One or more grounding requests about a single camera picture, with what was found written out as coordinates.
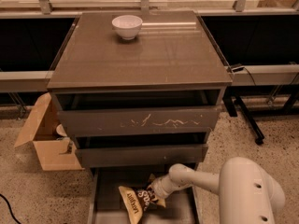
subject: desk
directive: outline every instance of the desk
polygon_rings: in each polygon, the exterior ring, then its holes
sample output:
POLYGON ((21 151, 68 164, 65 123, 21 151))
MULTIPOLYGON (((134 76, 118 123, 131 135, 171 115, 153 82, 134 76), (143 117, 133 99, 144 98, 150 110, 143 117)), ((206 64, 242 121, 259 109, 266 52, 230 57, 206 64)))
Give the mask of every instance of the desk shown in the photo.
POLYGON ((117 15, 81 16, 48 85, 81 165, 203 161, 232 83, 203 27, 192 12, 135 13, 142 29, 123 41, 117 15))

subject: drawer front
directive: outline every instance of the drawer front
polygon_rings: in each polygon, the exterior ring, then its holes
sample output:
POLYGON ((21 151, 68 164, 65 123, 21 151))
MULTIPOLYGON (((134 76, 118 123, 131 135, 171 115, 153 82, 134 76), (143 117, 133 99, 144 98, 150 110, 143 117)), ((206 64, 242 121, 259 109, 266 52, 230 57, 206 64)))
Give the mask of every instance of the drawer front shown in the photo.
POLYGON ((61 111, 60 122, 69 136, 132 135, 143 133, 209 132, 220 108, 157 108, 61 111))
POLYGON ((176 145, 78 149, 76 155, 82 167, 96 168, 198 163, 204 160, 206 152, 207 145, 176 145))

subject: open cardboard box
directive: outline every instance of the open cardboard box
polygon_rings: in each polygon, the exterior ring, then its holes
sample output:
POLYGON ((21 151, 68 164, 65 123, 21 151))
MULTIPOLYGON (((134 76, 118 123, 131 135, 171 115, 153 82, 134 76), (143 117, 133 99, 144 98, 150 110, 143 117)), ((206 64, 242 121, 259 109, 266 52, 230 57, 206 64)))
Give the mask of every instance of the open cardboard box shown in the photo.
POLYGON ((50 94, 41 95, 21 128, 14 147, 33 142, 44 171, 82 170, 74 143, 67 137, 59 139, 61 136, 56 133, 59 123, 50 94))

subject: snack bag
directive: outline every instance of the snack bag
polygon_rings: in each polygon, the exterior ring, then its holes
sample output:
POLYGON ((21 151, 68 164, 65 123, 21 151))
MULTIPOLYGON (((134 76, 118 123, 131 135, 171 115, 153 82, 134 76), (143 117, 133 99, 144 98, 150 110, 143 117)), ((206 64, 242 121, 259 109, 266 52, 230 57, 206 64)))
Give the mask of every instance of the snack bag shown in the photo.
POLYGON ((165 207, 165 200, 158 199, 151 186, 148 185, 146 189, 134 189, 124 186, 119 186, 119 190, 128 211, 131 224, 137 224, 142 218, 143 213, 147 211, 150 203, 165 207))

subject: speckled floor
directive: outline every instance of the speckled floor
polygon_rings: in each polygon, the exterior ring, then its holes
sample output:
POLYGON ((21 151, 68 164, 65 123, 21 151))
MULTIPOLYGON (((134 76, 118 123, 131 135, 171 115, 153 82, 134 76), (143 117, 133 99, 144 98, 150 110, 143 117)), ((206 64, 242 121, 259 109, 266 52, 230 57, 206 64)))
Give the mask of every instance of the speckled floor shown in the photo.
MULTIPOLYGON (((85 171, 43 172, 32 145, 14 149, 25 119, 16 120, 14 108, 0 109, 0 193, 5 195, 22 224, 87 223, 92 181, 85 171)), ((260 164, 283 187, 285 208, 275 215, 277 224, 299 223, 299 116, 268 118, 258 124, 265 135, 257 146, 239 114, 222 112, 208 139, 209 150, 200 169, 218 172, 226 160, 247 157, 260 164)), ((218 197, 199 190, 205 224, 219 223, 218 197)), ((15 223, 0 199, 0 223, 15 223)))

